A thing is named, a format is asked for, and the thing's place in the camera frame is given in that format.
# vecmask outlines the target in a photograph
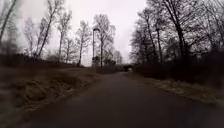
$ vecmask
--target brown grass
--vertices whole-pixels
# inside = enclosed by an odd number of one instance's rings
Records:
[[[34,111],[39,107],[87,89],[96,74],[87,69],[18,70],[12,81],[17,107]]]
[[[128,76],[143,81],[147,85],[165,89],[169,92],[206,104],[219,104],[223,102],[219,90],[212,87],[202,86],[199,84],[188,84],[186,82],[173,80],[157,80],[137,74],[128,74]]]

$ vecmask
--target distant tree line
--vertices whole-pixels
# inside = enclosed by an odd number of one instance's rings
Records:
[[[15,54],[21,51],[16,43],[18,34],[15,24],[18,20],[16,14],[19,3],[21,0],[0,1],[1,54]],[[93,51],[96,55],[93,56],[94,65],[121,64],[122,56],[113,46],[115,27],[111,25],[107,15],[96,15],[93,28],[87,22],[81,21],[79,29],[73,35],[72,11],[67,10],[64,4],[65,0],[47,0],[45,15],[39,23],[35,23],[31,17],[27,18],[23,33],[28,47],[22,53],[36,59],[81,65],[83,54],[94,44],[96,47],[96,51]],[[49,51],[46,46],[51,43],[55,26],[60,33],[59,48]],[[99,30],[95,32],[95,43],[92,43],[93,29]]]
[[[223,1],[147,0],[147,7],[138,16],[131,58],[139,72],[188,82],[212,79],[221,84]]]

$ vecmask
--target lamp post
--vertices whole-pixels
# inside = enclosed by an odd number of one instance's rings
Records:
[[[95,40],[94,40],[94,38],[95,38],[95,31],[100,32],[100,29],[98,29],[98,28],[94,28],[93,29],[93,59],[95,57]]]

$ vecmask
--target bare tree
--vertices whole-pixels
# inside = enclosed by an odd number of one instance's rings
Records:
[[[63,10],[63,4],[64,0],[47,0],[48,12],[45,18],[47,24],[46,24],[46,30],[44,31],[43,42],[41,44],[38,56],[41,55],[42,50],[47,43],[52,25],[55,23],[57,16]]]
[[[28,53],[30,56],[33,56],[34,54],[34,47],[36,44],[36,29],[35,24],[31,18],[28,18],[25,22],[25,28],[24,28],[24,34],[26,36],[26,39],[28,41]]]
[[[71,38],[67,38],[62,47],[62,52],[65,55],[65,62],[74,61],[77,57],[77,46],[74,43],[74,40]]]
[[[111,25],[108,16],[104,14],[94,17],[94,28],[99,29],[98,39],[100,41],[100,65],[103,66],[103,51],[109,44],[113,44],[115,35],[115,26]]]
[[[115,60],[117,65],[122,64],[123,58],[122,58],[121,53],[119,51],[114,52],[114,60]]]
[[[88,46],[89,46],[89,41],[91,37],[91,29],[89,27],[89,24],[86,23],[85,21],[80,22],[80,28],[76,32],[77,34],[77,44],[78,44],[78,49],[79,49],[79,62],[78,64],[80,65],[82,63],[82,54],[83,52],[86,52]]]
[[[19,0],[12,0],[11,1],[11,5],[9,7],[9,9],[6,11],[6,14],[5,16],[2,17],[2,26],[0,27],[1,28],[1,31],[0,31],[0,46],[1,46],[1,43],[2,43],[2,38],[3,38],[3,35],[5,33],[5,30],[7,28],[7,25],[9,24],[9,22],[12,22],[10,21],[10,18],[14,12],[14,9],[15,9],[15,6],[16,4],[18,3]]]
[[[40,48],[43,44],[43,39],[44,39],[44,36],[45,36],[46,29],[47,29],[47,20],[45,18],[42,18],[41,22],[39,24],[39,30],[36,33],[37,42],[36,42],[36,51],[34,52],[34,57],[35,58],[40,57],[40,55],[38,55],[38,54],[39,54]]]
[[[62,43],[65,41],[65,38],[68,34],[68,31],[71,29],[70,20],[72,18],[72,12],[64,12],[60,15],[58,30],[60,31],[60,46],[59,46],[59,62],[61,57],[61,47]]]

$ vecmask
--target tree trunk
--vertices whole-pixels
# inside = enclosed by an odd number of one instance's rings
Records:
[[[59,56],[58,56],[58,62],[61,62],[61,46],[63,41],[63,34],[61,33],[61,39],[60,39],[60,46],[59,46]]]
[[[155,61],[157,61],[156,45],[155,45],[155,43],[153,41],[152,32],[151,32],[150,25],[149,25],[149,22],[148,21],[147,21],[147,27],[148,27],[148,32],[149,32],[150,40],[151,40],[152,46],[153,46],[154,59],[155,59]]]
[[[103,40],[101,40],[101,46],[100,46],[100,66],[103,67]]]
[[[79,53],[79,66],[82,63],[82,48],[83,48],[83,43],[81,42],[81,46],[80,46],[80,53]]]
[[[67,49],[66,63],[68,63],[68,60],[69,60],[69,52],[70,52],[70,44],[69,44],[69,42],[68,42],[68,49]]]
[[[160,33],[159,33],[159,29],[157,29],[156,31],[157,31],[157,38],[158,38],[160,63],[163,63],[163,52],[162,52],[162,48],[161,48],[161,44],[160,44]]]
[[[13,12],[13,8],[15,7],[16,2],[17,2],[17,0],[14,0],[14,1],[13,1],[13,3],[12,3],[12,5],[10,6],[9,11],[8,11],[8,13],[7,13],[7,15],[6,15],[6,18],[5,18],[5,20],[4,20],[4,23],[3,23],[3,25],[2,25],[2,30],[1,30],[1,33],[0,33],[0,46],[1,46],[1,44],[2,44],[2,38],[3,38],[4,32],[5,32],[6,25],[7,25],[7,23],[8,23],[8,20],[9,20],[9,18],[10,18],[11,13]]]
[[[43,48],[44,48],[44,45],[46,44],[47,37],[48,37],[48,33],[49,33],[49,29],[50,29],[50,26],[51,26],[51,20],[52,20],[52,19],[50,19],[50,22],[49,22],[49,24],[48,24],[48,26],[47,26],[47,31],[46,31],[46,33],[45,33],[43,43],[42,43],[41,48],[40,48],[40,51],[39,51],[39,53],[38,53],[38,57],[40,57],[40,55],[41,55],[41,53],[42,53],[42,50],[43,50]]]

